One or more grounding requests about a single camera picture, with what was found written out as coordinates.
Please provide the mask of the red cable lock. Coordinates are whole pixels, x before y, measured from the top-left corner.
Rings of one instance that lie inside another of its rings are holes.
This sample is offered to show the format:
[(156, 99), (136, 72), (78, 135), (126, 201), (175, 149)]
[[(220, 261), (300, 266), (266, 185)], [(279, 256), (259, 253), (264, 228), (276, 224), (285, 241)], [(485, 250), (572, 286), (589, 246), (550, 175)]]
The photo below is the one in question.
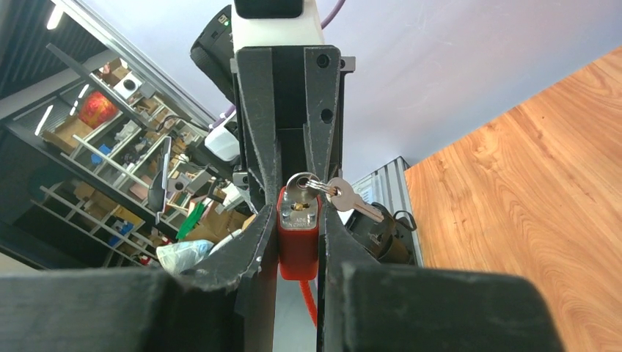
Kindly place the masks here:
[(299, 284), (308, 314), (318, 325), (318, 308), (311, 286), (318, 275), (319, 198), (302, 200), (282, 188), (277, 203), (279, 269), (283, 279)]

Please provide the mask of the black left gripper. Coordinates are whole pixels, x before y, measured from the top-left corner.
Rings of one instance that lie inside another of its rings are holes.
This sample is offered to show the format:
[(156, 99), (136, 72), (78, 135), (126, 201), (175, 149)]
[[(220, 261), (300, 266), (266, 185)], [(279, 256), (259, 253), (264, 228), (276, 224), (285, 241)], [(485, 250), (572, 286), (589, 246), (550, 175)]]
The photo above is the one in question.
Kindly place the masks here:
[(343, 168), (345, 77), (353, 56), (333, 45), (245, 47), (232, 60), (242, 170), (252, 207), (276, 203), (297, 172), (322, 181)]

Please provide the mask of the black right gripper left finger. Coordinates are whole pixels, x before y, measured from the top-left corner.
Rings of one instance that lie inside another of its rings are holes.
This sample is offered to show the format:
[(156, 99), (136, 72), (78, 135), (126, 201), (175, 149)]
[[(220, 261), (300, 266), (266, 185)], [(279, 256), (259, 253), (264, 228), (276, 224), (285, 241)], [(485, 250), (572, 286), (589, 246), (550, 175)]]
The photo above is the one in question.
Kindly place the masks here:
[(3, 351), (270, 351), (277, 212), (173, 276), (161, 269), (1, 277)]

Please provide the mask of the silver keys of lock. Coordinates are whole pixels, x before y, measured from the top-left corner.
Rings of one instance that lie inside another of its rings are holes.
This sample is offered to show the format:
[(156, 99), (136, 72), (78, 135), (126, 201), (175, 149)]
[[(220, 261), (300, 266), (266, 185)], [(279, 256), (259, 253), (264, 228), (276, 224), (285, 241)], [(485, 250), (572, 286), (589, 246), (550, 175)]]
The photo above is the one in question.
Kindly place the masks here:
[(356, 210), (376, 223), (384, 220), (383, 213), (365, 202), (352, 185), (341, 177), (323, 182), (313, 173), (299, 172), (287, 181), (285, 192), (291, 200), (301, 204), (311, 203), (318, 195), (324, 194), (338, 211)]

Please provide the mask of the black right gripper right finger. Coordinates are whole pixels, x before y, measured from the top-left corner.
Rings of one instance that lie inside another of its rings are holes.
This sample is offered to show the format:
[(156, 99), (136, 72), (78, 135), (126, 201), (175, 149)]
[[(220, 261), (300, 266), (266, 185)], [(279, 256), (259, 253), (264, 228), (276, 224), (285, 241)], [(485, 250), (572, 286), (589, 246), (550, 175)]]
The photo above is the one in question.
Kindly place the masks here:
[(520, 276), (382, 264), (321, 211), (319, 351), (563, 351), (544, 298)]

